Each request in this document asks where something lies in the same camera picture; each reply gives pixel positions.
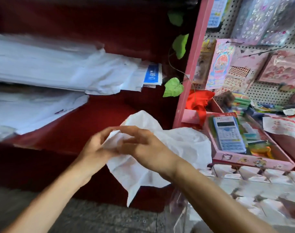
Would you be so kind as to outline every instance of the packaged calculator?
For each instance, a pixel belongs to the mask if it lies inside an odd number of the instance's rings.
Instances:
[[[234,116],[214,117],[213,122],[221,150],[241,154],[246,153],[247,150]]]
[[[217,28],[219,27],[223,12],[226,7],[227,0],[214,0],[211,14],[208,21],[208,28]]]

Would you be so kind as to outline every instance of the green leaf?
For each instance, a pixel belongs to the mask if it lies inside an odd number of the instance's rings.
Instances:
[[[168,82],[165,84],[165,92],[163,97],[169,97],[173,96],[176,97],[180,95],[184,90],[184,86],[180,84],[180,81],[178,78],[171,78]]]
[[[176,52],[176,56],[178,59],[181,59],[185,54],[185,45],[188,39],[187,35],[179,35],[176,37],[176,39],[173,41],[172,48]]]
[[[181,11],[168,11],[167,13],[170,23],[180,27],[183,23],[184,13]]]

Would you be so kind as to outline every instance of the forearm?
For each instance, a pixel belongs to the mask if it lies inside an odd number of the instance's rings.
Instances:
[[[172,181],[215,233],[276,233],[188,162],[179,162]]]
[[[48,232],[68,201],[81,185],[82,178],[77,172],[73,169],[67,169],[49,187],[40,193],[3,232]]]

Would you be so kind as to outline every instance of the gray tile floor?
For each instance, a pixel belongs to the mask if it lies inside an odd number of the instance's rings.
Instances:
[[[0,187],[0,230],[29,205],[37,193]],[[71,199],[51,233],[165,233],[164,214]]]

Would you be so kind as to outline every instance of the person's left hand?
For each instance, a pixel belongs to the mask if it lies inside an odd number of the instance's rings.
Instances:
[[[84,179],[82,185],[85,185],[92,175],[103,168],[110,158],[119,154],[117,150],[101,148],[101,145],[112,131],[114,131],[114,128],[108,127],[93,135],[87,141],[76,160],[70,165],[69,169],[75,170]]]

